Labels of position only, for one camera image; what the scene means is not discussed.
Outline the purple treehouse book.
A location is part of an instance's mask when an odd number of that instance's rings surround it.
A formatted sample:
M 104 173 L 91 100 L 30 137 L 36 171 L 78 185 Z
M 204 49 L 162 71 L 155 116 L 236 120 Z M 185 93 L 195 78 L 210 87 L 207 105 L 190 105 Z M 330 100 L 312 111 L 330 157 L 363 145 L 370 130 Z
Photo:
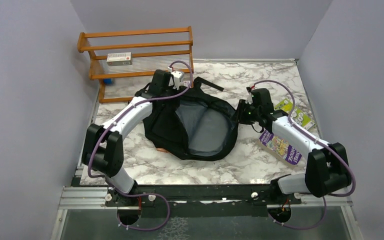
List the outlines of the purple treehouse book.
M 276 159 L 283 161 L 287 165 L 296 166 L 303 158 L 301 153 L 297 151 L 286 140 L 264 130 L 260 137 L 259 142 L 261 147 L 273 155 Z

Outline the black student backpack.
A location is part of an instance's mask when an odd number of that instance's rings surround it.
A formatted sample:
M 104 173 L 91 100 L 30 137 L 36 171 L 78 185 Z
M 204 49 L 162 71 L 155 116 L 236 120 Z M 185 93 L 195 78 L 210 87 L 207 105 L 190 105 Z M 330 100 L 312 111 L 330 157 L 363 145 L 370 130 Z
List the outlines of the black student backpack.
M 205 93 L 202 85 L 223 88 L 202 77 L 183 95 L 152 104 L 143 120 L 145 136 L 156 148 L 181 160 L 218 161 L 235 147 L 239 124 L 232 120 L 235 108 Z

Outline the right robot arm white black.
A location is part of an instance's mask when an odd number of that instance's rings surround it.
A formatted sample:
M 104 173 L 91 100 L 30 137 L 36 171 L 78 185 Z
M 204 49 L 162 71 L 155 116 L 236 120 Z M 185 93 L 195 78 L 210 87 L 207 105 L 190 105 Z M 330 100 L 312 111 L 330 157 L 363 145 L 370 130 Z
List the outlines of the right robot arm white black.
M 276 110 L 266 88 L 248 87 L 249 98 L 241 99 L 233 119 L 243 125 L 258 124 L 263 132 L 286 140 L 293 150 L 306 158 L 305 173 L 285 175 L 270 182 L 269 199 L 280 204 L 289 194 L 311 194 L 317 198 L 333 196 L 351 186 L 355 190 L 345 147 L 317 138 L 295 123 L 283 110 Z

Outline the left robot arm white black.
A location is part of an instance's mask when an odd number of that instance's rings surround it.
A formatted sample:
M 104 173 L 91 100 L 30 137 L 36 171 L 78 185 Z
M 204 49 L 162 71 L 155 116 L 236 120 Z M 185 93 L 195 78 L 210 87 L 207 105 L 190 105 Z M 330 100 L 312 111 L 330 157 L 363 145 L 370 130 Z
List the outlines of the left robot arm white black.
M 104 178 L 124 205 L 137 200 L 137 182 L 123 167 L 124 140 L 151 115 L 154 102 L 175 100 L 190 88 L 184 85 L 184 76 L 181 70 L 156 70 L 151 82 L 138 90 L 125 108 L 105 123 L 92 123 L 86 130 L 81 161 L 87 166 L 88 176 Z

